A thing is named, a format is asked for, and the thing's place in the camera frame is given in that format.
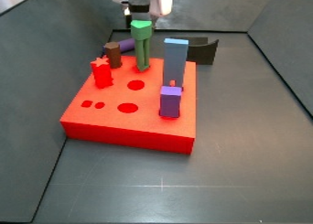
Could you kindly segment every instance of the red block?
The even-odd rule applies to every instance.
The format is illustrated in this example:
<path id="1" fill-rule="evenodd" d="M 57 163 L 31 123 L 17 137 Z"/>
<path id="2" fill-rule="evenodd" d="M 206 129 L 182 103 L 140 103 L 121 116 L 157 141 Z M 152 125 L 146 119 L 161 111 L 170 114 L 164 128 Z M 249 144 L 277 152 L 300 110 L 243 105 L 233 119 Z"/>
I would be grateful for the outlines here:
<path id="1" fill-rule="evenodd" d="M 107 57 L 98 58 L 91 62 L 95 86 L 99 89 L 113 85 L 111 68 L 107 63 Z"/>
<path id="2" fill-rule="evenodd" d="M 70 138 L 142 147 L 182 154 L 193 151 L 196 138 L 196 63 L 186 62 L 180 117 L 160 116 L 164 60 L 150 59 L 140 72 L 136 57 L 122 57 L 113 69 L 114 86 L 98 89 L 87 79 L 65 115 Z"/>

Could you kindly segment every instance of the purple rectangular block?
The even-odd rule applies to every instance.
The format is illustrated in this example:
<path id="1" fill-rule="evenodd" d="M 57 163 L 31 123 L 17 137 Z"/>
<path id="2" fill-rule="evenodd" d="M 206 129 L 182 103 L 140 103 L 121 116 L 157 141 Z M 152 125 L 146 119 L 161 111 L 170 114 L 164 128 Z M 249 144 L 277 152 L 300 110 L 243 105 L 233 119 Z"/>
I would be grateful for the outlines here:
<path id="1" fill-rule="evenodd" d="M 162 86 L 161 116 L 178 118 L 181 105 L 181 87 Z"/>

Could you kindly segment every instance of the red hole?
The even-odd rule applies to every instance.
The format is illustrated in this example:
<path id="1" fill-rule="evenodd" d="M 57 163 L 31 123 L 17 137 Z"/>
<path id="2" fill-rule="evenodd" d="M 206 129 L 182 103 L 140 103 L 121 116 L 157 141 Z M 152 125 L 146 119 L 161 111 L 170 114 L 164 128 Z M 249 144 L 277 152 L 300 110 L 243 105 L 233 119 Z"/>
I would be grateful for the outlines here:
<path id="1" fill-rule="evenodd" d="M 95 105 L 94 105 L 95 109 L 102 109 L 105 107 L 105 103 L 103 102 L 98 102 Z"/>
<path id="2" fill-rule="evenodd" d="M 138 91 L 145 88 L 145 82 L 142 80 L 133 80 L 128 84 L 129 89 Z"/>
<path id="3" fill-rule="evenodd" d="M 138 110 L 138 106 L 134 103 L 122 103 L 118 109 L 121 112 L 132 113 Z"/>
<path id="4" fill-rule="evenodd" d="M 85 108 L 90 108 L 93 106 L 93 101 L 85 101 L 81 106 Z"/>

